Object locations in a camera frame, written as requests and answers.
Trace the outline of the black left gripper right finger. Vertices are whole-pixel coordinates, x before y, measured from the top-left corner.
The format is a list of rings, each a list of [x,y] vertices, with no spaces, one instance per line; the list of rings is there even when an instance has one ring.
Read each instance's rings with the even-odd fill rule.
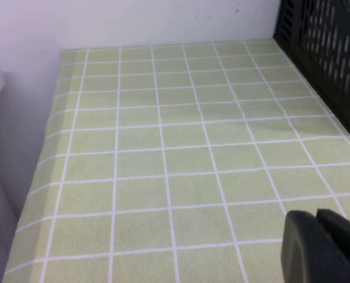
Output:
[[[316,218],[330,235],[350,267],[350,221],[330,209],[318,209]],[[350,282],[347,275],[343,282]]]

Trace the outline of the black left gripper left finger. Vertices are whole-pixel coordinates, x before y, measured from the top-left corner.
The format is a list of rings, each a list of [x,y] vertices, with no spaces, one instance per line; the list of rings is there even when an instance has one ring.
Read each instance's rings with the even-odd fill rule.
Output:
[[[343,282],[350,279],[345,257],[316,215],[301,210],[287,213],[281,249],[284,282]]]

